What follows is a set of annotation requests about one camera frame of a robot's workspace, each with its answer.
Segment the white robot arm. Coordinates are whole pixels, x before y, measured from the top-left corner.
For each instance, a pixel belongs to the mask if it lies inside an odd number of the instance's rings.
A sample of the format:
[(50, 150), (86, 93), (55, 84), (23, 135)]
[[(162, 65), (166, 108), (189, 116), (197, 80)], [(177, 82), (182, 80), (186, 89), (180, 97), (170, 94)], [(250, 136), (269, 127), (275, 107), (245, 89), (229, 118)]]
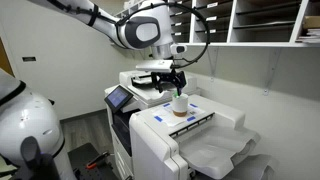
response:
[(141, 50), (150, 47), (152, 56), (158, 63), (169, 63), (165, 68), (152, 64), (137, 66), (138, 70), (150, 71), (152, 83), (159, 91), (168, 82), (182, 94), (186, 85), (183, 72), (176, 72), (173, 56), (187, 50), (184, 45), (175, 44), (171, 35), (171, 21), (168, 6), (163, 0), (144, 0), (132, 14), (123, 18), (110, 15), (90, 0), (28, 0), (79, 20), (93, 29), (105, 34), (116, 45), (124, 49)]

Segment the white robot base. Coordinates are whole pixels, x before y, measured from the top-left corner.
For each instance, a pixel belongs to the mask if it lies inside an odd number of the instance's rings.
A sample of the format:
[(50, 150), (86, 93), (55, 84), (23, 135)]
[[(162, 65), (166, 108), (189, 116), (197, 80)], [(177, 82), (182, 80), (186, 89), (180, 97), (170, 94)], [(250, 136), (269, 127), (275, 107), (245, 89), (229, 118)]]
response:
[(0, 154), (13, 166), (24, 164), (21, 144), (34, 137), (50, 154), (61, 180), (76, 180), (65, 148), (65, 138), (50, 100), (25, 82), (0, 70)]

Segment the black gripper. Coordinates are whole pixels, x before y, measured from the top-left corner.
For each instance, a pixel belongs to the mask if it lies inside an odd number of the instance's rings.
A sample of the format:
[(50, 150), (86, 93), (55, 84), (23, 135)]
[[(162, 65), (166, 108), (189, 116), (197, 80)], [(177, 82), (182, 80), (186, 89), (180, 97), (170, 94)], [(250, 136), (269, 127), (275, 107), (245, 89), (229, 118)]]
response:
[(177, 88), (177, 92), (180, 96), (182, 94), (182, 89), (186, 85), (186, 78), (183, 71), (176, 72), (175, 70), (172, 70), (170, 73), (152, 72), (151, 79), (154, 87), (159, 93), (163, 92), (162, 84), (168, 82)]

